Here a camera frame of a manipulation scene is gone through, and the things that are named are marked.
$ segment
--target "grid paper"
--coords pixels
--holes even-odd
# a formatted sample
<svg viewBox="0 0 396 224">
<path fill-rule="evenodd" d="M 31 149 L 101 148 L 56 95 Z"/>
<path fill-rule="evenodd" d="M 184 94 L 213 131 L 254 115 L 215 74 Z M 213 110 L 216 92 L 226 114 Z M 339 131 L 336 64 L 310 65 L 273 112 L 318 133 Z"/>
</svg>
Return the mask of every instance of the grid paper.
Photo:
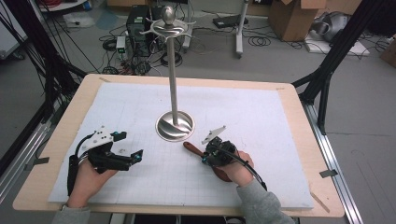
<svg viewBox="0 0 396 224">
<path fill-rule="evenodd" d="M 177 98 L 178 110 L 195 121 L 186 141 L 204 151 L 201 141 L 209 131 L 226 125 L 219 137 L 250 154 L 283 208 L 313 207 L 277 91 L 178 86 Z M 155 122 L 170 110 L 168 86 L 103 83 L 64 157 L 49 202 L 67 201 L 68 157 L 82 138 L 104 125 L 111 133 L 127 132 L 126 139 L 114 143 L 115 154 L 144 149 L 143 160 L 113 176 L 90 203 L 239 206 L 234 183 L 219 180 L 182 142 L 158 136 Z"/>
</svg>

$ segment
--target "person's arm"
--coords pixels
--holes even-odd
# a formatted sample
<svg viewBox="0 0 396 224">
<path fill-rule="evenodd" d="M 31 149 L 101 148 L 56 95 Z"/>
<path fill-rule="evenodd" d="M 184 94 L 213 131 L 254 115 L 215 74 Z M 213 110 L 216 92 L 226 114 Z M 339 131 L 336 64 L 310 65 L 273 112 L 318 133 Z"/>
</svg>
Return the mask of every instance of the person's arm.
<svg viewBox="0 0 396 224">
<path fill-rule="evenodd" d="M 254 167 L 253 160 L 247 153 L 239 151 L 239 156 Z M 219 169 L 238 185 L 236 191 L 242 200 L 241 210 L 247 224 L 294 223 L 291 217 L 280 211 L 280 202 L 275 194 L 266 191 L 240 162 L 233 162 Z"/>
<path fill-rule="evenodd" d="M 98 174 L 93 169 L 88 160 L 84 160 L 78 168 L 76 183 L 70 194 L 67 203 L 63 206 L 62 211 L 55 214 L 52 224 L 84 224 L 88 223 L 91 210 L 88 208 L 88 200 L 95 195 L 107 180 L 117 171 L 107 170 Z"/>
</svg>

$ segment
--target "metal frame rail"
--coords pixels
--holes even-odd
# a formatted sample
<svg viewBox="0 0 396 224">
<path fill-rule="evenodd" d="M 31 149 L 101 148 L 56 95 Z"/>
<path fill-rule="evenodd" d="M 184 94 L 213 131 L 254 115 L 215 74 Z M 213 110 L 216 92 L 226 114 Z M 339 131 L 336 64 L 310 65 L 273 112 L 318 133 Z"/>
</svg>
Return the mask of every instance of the metal frame rail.
<svg viewBox="0 0 396 224">
<path fill-rule="evenodd" d="M 344 179 L 343 172 L 335 158 L 334 152 L 332 151 L 332 146 L 330 145 L 329 138 L 327 135 L 321 133 L 318 122 L 318 112 L 313 105 L 303 104 L 303 108 L 306 116 L 308 117 L 309 123 L 311 124 L 312 131 L 317 138 L 318 144 L 320 146 L 323 159 L 325 160 L 329 170 L 335 170 L 337 175 L 332 177 L 332 182 L 338 191 L 341 203 L 346 211 L 346 217 L 350 224 L 362 224 L 361 214 L 359 213 L 358 207 L 352 198 L 352 194 L 349 191 L 347 182 Z"/>
<path fill-rule="evenodd" d="M 55 103 L 54 110 L 60 108 L 59 103 Z M 49 117 L 45 122 L 40 122 L 36 125 L 24 145 L 21 147 L 19 153 L 15 156 L 12 163 L 0 176 L 0 204 L 7 197 L 9 191 L 14 186 L 15 182 L 20 177 L 26 165 L 31 161 L 32 157 L 39 150 L 46 136 L 49 134 L 51 129 L 53 115 Z"/>
<path fill-rule="evenodd" d="M 326 134 L 324 125 L 332 75 L 341 61 L 347 56 L 350 49 L 355 45 L 369 22 L 387 1 L 390 0 L 362 0 L 345 29 L 340 32 L 329 54 L 326 55 L 319 68 L 310 75 L 291 83 L 296 88 L 308 83 L 305 90 L 300 93 L 300 99 L 310 105 L 314 103 L 315 98 L 321 92 L 318 126 L 322 134 Z"/>
</svg>

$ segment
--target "vertical rod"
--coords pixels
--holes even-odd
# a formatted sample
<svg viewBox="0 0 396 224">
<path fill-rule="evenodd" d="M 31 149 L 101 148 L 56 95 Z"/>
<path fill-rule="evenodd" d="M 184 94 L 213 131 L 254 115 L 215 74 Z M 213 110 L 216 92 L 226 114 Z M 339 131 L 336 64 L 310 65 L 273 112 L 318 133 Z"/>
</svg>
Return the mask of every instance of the vertical rod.
<svg viewBox="0 0 396 224">
<path fill-rule="evenodd" d="M 168 54 L 168 67 L 169 67 L 169 84 L 171 89 L 171 102 L 172 102 L 172 119 L 173 124 L 178 125 L 177 121 L 177 92 L 176 92 L 176 74 L 175 74 L 175 46 L 174 38 L 168 37 L 166 40 L 167 54 Z"/>
<path fill-rule="evenodd" d="M 190 4 L 191 4 L 191 2 L 190 2 L 190 0 L 188 0 L 188 2 L 187 2 L 187 22 L 191 22 L 191 20 L 192 20 Z"/>
<path fill-rule="evenodd" d="M 248 0 L 244 1 L 244 5 L 242 6 L 242 13 L 239 16 L 239 26 L 238 26 L 238 35 L 242 34 L 242 29 L 244 29 L 244 22 L 245 22 L 245 17 L 247 15 L 247 10 L 248 10 Z"/>
</svg>

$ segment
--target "wooden table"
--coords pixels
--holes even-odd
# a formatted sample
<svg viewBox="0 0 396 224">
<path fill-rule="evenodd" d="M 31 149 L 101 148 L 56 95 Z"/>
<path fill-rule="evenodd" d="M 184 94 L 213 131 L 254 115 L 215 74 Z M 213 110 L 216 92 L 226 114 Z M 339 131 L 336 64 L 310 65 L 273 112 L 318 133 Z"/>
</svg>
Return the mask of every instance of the wooden table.
<svg viewBox="0 0 396 224">
<path fill-rule="evenodd" d="M 59 174 L 65 153 L 73 143 L 79 125 L 84 120 L 103 82 L 168 85 L 168 78 L 109 75 L 86 76 L 41 154 L 41 158 L 49 157 L 49 163 L 39 164 L 33 168 L 14 201 L 13 206 L 15 209 L 34 211 L 56 211 L 60 209 L 61 204 L 49 203 L 48 197 Z M 323 160 L 297 92 L 292 85 L 287 83 L 193 78 L 178 78 L 177 85 L 278 91 L 314 201 L 314 208 L 311 210 L 284 210 L 284 212 L 292 217 L 342 217 L 344 215 L 345 211 L 332 179 L 330 177 L 322 178 L 319 174 L 327 170 L 327 166 Z M 239 209 L 226 207 L 95 203 L 90 204 L 90 208 L 93 212 L 112 213 L 209 216 L 242 215 Z"/>
</svg>

